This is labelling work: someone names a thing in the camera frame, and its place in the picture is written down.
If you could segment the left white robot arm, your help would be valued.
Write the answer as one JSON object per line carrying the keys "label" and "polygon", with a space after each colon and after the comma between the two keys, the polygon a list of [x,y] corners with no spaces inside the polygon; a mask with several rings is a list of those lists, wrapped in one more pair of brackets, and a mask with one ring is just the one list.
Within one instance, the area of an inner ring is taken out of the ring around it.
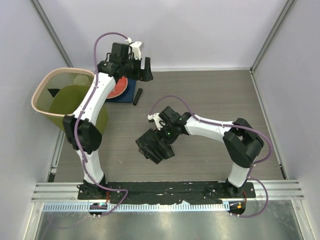
{"label": "left white robot arm", "polygon": [[95,62],[94,79],[85,97],[71,115],[62,120],[68,142],[76,150],[84,172],[83,183],[78,185],[78,197],[100,200],[107,193],[106,177],[101,169],[98,149],[102,131],[98,129],[98,116],[108,94],[118,81],[127,77],[135,81],[153,80],[151,59],[142,58],[141,41],[127,39],[114,42],[106,59]]}

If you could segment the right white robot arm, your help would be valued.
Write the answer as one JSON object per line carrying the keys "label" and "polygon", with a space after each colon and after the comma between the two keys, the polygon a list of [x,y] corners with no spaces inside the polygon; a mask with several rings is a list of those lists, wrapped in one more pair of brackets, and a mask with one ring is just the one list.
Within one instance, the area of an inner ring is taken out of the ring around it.
{"label": "right white robot arm", "polygon": [[251,131],[251,126],[242,118],[237,121],[216,121],[185,112],[180,115],[167,106],[160,113],[148,116],[156,125],[156,152],[158,160],[174,156],[171,145],[181,135],[202,136],[224,143],[233,161],[231,172],[225,181],[226,193],[233,198],[244,191],[244,183],[253,161],[260,154],[264,142],[258,134]]}

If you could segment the black trash bag roll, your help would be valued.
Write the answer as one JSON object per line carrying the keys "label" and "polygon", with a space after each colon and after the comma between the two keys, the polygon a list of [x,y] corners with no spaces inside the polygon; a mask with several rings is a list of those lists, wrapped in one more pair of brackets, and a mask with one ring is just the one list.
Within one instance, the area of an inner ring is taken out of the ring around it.
{"label": "black trash bag roll", "polygon": [[143,93],[143,89],[142,89],[142,88],[139,88],[139,89],[137,90],[137,93],[136,93],[136,95],[135,95],[135,97],[134,97],[133,101],[132,101],[132,104],[133,104],[134,106],[136,106],[136,105],[137,105],[137,103],[138,103],[138,101],[139,101],[139,99],[140,99],[140,97],[141,97],[142,93]]}

